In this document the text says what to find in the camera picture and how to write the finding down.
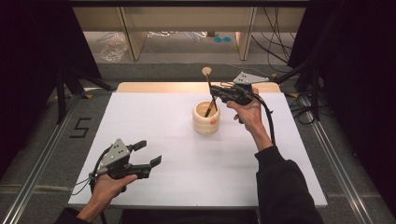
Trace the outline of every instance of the white table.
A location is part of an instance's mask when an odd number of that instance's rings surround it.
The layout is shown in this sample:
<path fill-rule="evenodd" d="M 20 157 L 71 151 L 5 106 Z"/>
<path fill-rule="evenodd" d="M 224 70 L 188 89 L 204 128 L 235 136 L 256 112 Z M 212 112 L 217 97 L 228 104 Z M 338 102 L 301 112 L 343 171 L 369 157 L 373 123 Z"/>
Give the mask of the white table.
<path fill-rule="evenodd" d="M 280 153 L 300 166 L 315 205 L 326 206 L 284 94 L 263 92 L 261 96 L 274 110 Z M 112 205 L 123 208 L 257 207 L 258 163 L 254 157 L 257 149 L 245 127 L 233 120 L 235 112 L 218 100 L 221 111 L 218 131 L 200 135 L 192 128 L 192 108 L 210 99 L 208 92 L 114 92 L 78 182 L 88 177 L 101 153 L 117 138 L 126 145 L 147 140 L 147 147 L 132 152 L 130 163 L 148 163 L 160 155 L 162 163 L 151 170 L 150 178 L 128 186 Z M 265 114 L 262 117 L 269 130 Z M 90 198 L 90 189 L 85 188 L 72 196 L 69 203 L 83 205 Z"/>

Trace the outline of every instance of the floor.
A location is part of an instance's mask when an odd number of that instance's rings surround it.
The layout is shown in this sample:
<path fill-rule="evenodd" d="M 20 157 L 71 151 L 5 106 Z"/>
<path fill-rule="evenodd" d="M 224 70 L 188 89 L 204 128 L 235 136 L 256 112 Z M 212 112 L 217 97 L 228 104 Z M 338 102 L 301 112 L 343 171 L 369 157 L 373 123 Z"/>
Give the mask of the floor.
<path fill-rule="evenodd" d="M 90 44 L 92 55 L 98 63 L 98 67 L 102 69 L 103 80 L 111 83 L 128 80 L 128 77 L 122 76 L 124 73 L 114 70 L 109 72 L 110 70 L 104 69 L 106 64 L 114 64 L 102 59 L 100 55 L 114 34 L 86 33 L 85 35 Z M 222 39 L 230 37 L 231 41 L 216 42 L 214 37 L 210 36 L 200 40 L 191 40 L 191 33 L 184 32 L 171 33 L 169 36 L 154 35 L 147 38 L 138 61 L 131 61 L 126 53 L 118 64 L 141 64 L 144 66 L 144 64 L 160 63 L 183 68 L 195 63 L 223 64 L 228 69 L 243 67 L 253 75 L 268 77 L 281 76 L 284 74 L 282 72 L 290 70 L 283 62 L 288 59 L 283 48 L 265 39 L 265 37 L 271 39 L 272 34 L 257 33 L 253 36 L 262 47 L 267 49 L 270 47 L 277 57 L 270 55 L 252 41 L 246 61 L 239 59 L 233 33 L 217 33 L 217 36 Z M 294 36 L 295 34 L 281 34 L 283 45 L 291 48 Z M 266 68 L 258 69 L 257 67 L 262 64 L 266 64 Z M 295 92 L 293 89 L 295 80 L 296 77 L 293 77 L 282 83 L 281 90 L 286 93 Z M 91 87 L 89 83 L 84 83 L 84 86 Z M 11 205 L 18 200 L 20 191 L 26 186 L 26 180 L 32 178 L 31 173 L 39 163 L 43 166 L 43 171 L 32 186 L 33 190 L 28 195 L 29 200 L 20 208 L 21 212 L 16 215 L 18 223 L 51 223 L 62 211 L 62 208 L 67 206 L 69 188 L 72 188 L 76 183 L 77 175 L 85 161 L 84 155 L 90 149 L 94 133 L 98 129 L 110 97 L 110 93 L 101 90 L 89 91 L 89 95 L 92 96 L 90 100 L 76 99 L 74 96 L 67 99 L 69 108 L 73 108 L 74 112 L 64 125 L 65 130 L 57 132 L 60 137 L 55 142 L 51 142 L 51 139 L 53 139 L 54 131 L 57 131 L 57 103 L 56 94 L 51 95 L 48 109 L 36 125 L 36 132 L 32 133 L 30 140 L 26 143 L 26 148 L 19 153 L 0 181 L 0 218 L 2 220 L 6 218 Z M 321 103 L 325 104 L 325 98 L 321 99 Z M 288 98 L 290 109 L 294 108 L 295 100 L 292 97 Z M 308 98 L 303 98 L 302 102 L 309 104 Z M 332 116 L 331 108 L 327 107 L 320 113 L 320 122 L 303 124 L 310 119 L 309 113 L 305 113 L 296 119 L 296 125 L 318 181 L 328 199 L 329 205 L 318 209 L 325 223 L 396 223 L 370 178 L 364 172 L 359 159 L 353 156 L 353 150 L 337 123 L 337 119 Z M 70 138 L 71 133 L 76 131 L 75 124 L 84 122 L 84 119 L 81 118 L 86 118 L 87 114 L 91 119 L 87 137 Z M 320 134 L 325 135 L 328 142 L 321 141 Z M 53 150 L 49 149 L 49 160 L 39 162 L 44 160 L 42 152 L 47 151 L 49 145 L 54 145 Z M 332 154 L 339 160 L 345 175 L 340 175 L 336 167 L 334 168 Z M 359 212 L 356 212 L 359 207 L 353 204 L 354 195 L 352 194 L 351 200 L 351 194 L 345 189 L 346 186 L 356 190 L 355 197 L 361 199 L 368 217 L 361 217 Z M 106 216 L 109 223 L 118 223 L 121 210 L 110 208 L 106 212 Z"/>

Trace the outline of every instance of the gray carpet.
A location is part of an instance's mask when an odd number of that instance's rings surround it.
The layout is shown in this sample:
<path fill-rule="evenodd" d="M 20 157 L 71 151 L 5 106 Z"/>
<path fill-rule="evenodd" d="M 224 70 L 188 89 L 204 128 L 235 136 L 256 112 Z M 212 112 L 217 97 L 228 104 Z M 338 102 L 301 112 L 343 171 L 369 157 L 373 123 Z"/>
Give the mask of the gray carpet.
<path fill-rule="evenodd" d="M 205 63 L 192 64 L 98 64 L 104 81 L 117 86 L 122 81 L 205 81 L 201 73 Z M 232 81 L 241 71 L 264 76 L 261 73 L 271 75 L 274 70 L 269 65 L 237 65 L 245 68 L 236 68 L 225 64 L 210 64 L 212 67 L 211 78 L 213 81 Z M 286 66 L 277 69 L 288 70 Z M 295 78 L 282 83 L 281 90 L 293 92 Z M 85 87 L 92 87 L 89 82 L 82 80 Z M 95 133 L 99 127 L 106 105 L 110 98 L 110 92 L 103 90 L 90 91 L 91 99 L 80 99 L 75 110 L 67 123 L 64 134 L 56 147 L 48 165 L 38 183 L 29 203 L 27 204 L 19 223 L 51 223 L 59 215 L 62 208 L 67 206 L 68 188 L 76 183 L 79 171 L 85 161 L 91 147 Z M 381 197 L 377 193 L 373 183 L 364 172 L 359 159 L 353 157 L 352 150 L 345 138 L 343 131 L 333 116 L 331 110 L 321 111 L 321 123 L 332 141 L 337 154 L 346 167 L 346 171 L 352 178 L 352 182 L 363 198 L 369 214 L 374 223 L 396 223 Z M 85 137 L 71 138 L 73 135 L 83 135 L 84 131 L 75 130 L 79 119 L 83 127 L 89 128 Z M 7 173 L 0 181 L 0 218 L 3 218 L 8 207 L 15 199 L 19 187 L 24 183 L 30 171 L 35 165 L 42 149 L 50 138 L 57 120 L 57 104 L 54 95 L 49 98 L 48 109 L 37 123 L 36 131 L 32 133 L 26 148 L 20 151 L 17 159 L 9 167 Z M 311 125 L 303 125 L 296 121 L 298 130 L 303 139 L 308 156 L 317 174 L 318 181 L 328 197 L 329 205 L 319 208 L 325 223 L 359 223 L 342 191 L 337 178 L 334 175 L 324 151 L 315 136 Z M 120 209 L 106 211 L 108 223 L 118 223 Z"/>

